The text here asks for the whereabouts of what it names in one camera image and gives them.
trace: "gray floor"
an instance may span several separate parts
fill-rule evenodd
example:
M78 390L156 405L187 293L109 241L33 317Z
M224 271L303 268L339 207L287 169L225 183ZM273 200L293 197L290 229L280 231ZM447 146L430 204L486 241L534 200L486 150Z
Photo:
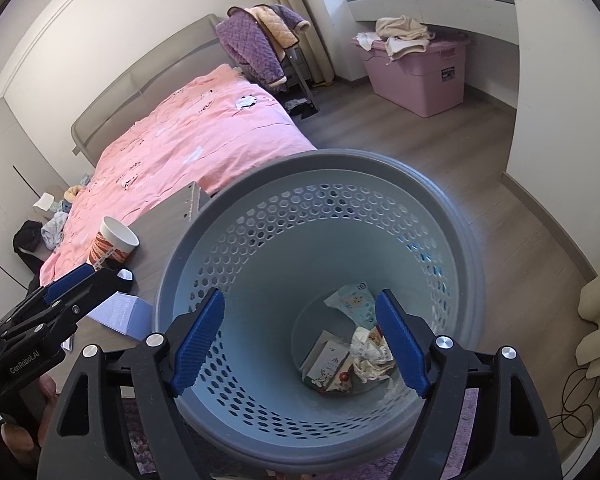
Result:
M428 176L460 208L482 251L486 274L486 322L478 350L514 346L548 415L560 413L562 387L577 368L574 350L594 326L577 314L585 283L581 273L499 182L509 158L514 118L468 96L464 104L423 119L376 96L368 84L350 88L336 83L318 89L316 100L320 113L297 124L317 148L392 156ZM571 408L591 386L590 381L579 386ZM590 403L599 408L597 397ZM587 412L579 415L590 426ZM573 420L567 428L582 433ZM563 457L578 443L562 428L555 435Z

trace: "perforated pattern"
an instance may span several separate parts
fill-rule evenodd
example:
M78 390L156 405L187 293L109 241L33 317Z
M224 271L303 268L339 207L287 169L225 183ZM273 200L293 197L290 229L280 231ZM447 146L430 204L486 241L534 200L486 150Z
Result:
M200 304L211 286L224 293L229 292L236 275L248 263L250 256L269 240L289 229L301 228L307 222L329 219L364 222L394 236L416 258L426 276L432 312L430 325L435 333L444 332L452 291L445 281L444 261L436 250L436 240L429 234L426 225L391 197L364 187L343 184L317 184L285 191L237 218L211 247L204 265L198 269L189 309L193 310L194 305ZM247 426L301 440L328 438L365 428L401 399L401 396L396 396L382 408L337 422L305 422L271 412L239 386L224 354L221 331L203 364L196 388L202 384L218 404Z

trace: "headboard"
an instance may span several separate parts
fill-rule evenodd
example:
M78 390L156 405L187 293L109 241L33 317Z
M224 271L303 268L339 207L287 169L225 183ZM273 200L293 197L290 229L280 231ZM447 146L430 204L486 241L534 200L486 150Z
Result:
M220 18L208 14L133 63L71 126L74 153L94 166L104 149L169 95L222 63L235 65L216 37Z

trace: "bed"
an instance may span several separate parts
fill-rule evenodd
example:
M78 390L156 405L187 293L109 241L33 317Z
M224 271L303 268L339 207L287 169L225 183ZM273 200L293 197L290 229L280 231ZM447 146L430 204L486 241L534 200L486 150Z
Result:
M269 93L232 68L218 22L210 14L156 46L75 121L74 153L96 169L42 285L86 260L103 216L128 225L191 182L213 195L261 164L314 149ZM245 96L255 104L238 109Z

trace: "black cord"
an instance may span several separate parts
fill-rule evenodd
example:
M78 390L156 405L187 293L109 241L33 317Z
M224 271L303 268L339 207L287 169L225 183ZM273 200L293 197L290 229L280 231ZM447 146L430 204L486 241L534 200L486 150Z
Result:
M0 268L1 268L1 269L4 271L4 273L5 273L7 276L9 276L9 277L10 277L10 278L11 278L11 279L14 281L14 282L16 282L18 285L20 285L20 286L21 286L21 287L22 287L24 290L29 290L29 289L28 289L26 286L24 286L22 283L20 283L18 280L16 280L16 279L15 279L13 276L11 276L11 275L10 275L10 274L7 272L7 270L6 270L6 269L5 269L3 266L1 266L1 264L0 264Z
M567 396L565 397L565 393L567 391L567 386L569 384L569 381L571 380L571 378L579 371L584 371L585 375L583 375L578 382L576 382L575 386L570 390L570 392L567 394ZM593 407L587 403L587 399L589 399L589 397L591 396L591 394L595 391L596 386L598 384L598 378L596 377L596 379L593 381L593 386L591 387L591 389L589 390L589 392L587 393L587 396L582 400L582 402L580 404L578 404L575 408L573 408L572 410L570 410L567 407L567 402L569 401L569 398L573 395L574 391L577 389L578 386L580 386L580 384L582 383L582 381L584 381L587 376L586 376L586 368L576 368L573 372L571 372L569 374L569 377L567 377L567 380L564 381L564 386L562 387L562 396L561 396L561 400L562 400L562 408L560 410L560 415L554 415L554 416L550 416L549 420L553 420L554 418L559 418L560 422L558 422L554 427L552 427L552 431L555 431L556 428L558 428L559 426L561 426L563 428L563 430L569 434L570 436L572 436L573 438L577 438L578 440L583 440L584 438L587 439L587 442L584 446L582 446L582 449L580 450L580 453L577 457L577 459L575 460L575 462L571 465L571 467L568 469L568 471L562 476L563 478L566 477L571 470L575 467L575 465L580 461L582 454L584 453L584 450L587 449L587 446L589 445L589 442L591 441L591 436L593 435L593 419L594 419L594 412L593 412ZM586 409L589 410L590 413L590 420L591 420L591 428L590 431L587 431L587 425L586 423L584 423L582 421L582 419L576 415L577 412L579 412L582 409ZM570 430L567 429L567 427L564 425L565 421L569 420L570 418L577 420L580 425L582 426L583 432L584 434L579 435L576 433L572 433Z

